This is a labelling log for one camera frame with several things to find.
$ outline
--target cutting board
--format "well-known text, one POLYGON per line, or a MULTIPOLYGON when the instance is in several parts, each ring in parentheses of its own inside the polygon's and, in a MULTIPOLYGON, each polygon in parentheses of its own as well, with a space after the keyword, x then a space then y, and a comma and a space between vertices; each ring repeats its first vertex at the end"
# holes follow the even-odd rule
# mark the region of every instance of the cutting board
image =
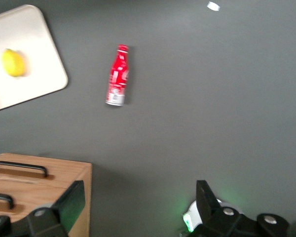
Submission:
POLYGON ((0 110, 63 89, 67 83, 42 12, 23 5, 0 14, 0 110), (23 76, 14 78, 3 69, 1 57, 7 48, 24 57, 23 76))

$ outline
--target box handle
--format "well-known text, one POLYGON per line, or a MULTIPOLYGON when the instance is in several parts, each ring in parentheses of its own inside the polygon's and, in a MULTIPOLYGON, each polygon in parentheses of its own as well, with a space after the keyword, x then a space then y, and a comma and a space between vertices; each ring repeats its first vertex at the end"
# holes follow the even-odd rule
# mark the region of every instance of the box handle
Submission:
POLYGON ((47 169, 44 166, 40 166, 40 165, 15 163, 15 162, 2 161, 2 160, 0 160, 0 165, 8 165, 8 166, 14 166, 14 167, 20 167, 20 168, 28 168, 28 169, 38 169, 43 171, 44 178, 48 176, 47 169))
POLYGON ((7 194, 0 194, 0 200, 7 201, 9 203, 9 209, 14 207, 13 198, 7 194))

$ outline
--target bottle label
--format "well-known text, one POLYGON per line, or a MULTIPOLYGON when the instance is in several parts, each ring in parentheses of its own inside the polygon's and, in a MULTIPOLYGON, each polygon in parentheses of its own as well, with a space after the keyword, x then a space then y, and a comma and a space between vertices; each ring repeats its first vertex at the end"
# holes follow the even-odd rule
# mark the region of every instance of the bottle label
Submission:
POLYGON ((108 91, 106 103, 110 105, 123 105, 125 95, 122 93, 121 89, 112 88, 108 91))
POLYGON ((117 50, 116 60, 112 65, 109 79, 106 103, 110 105, 123 105, 125 97, 125 88, 128 79, 126 45, 120 45, 117 50))

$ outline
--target lemon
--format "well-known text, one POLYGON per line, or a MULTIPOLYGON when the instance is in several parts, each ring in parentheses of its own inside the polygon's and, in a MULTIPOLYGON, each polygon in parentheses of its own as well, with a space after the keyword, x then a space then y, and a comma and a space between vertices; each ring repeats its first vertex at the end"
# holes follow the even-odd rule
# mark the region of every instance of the lemon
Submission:
POLYGON ((3 68, 12 77, 19 77, 25 73, 23 57, 11 49, 6 49, 2 54, 3 68))

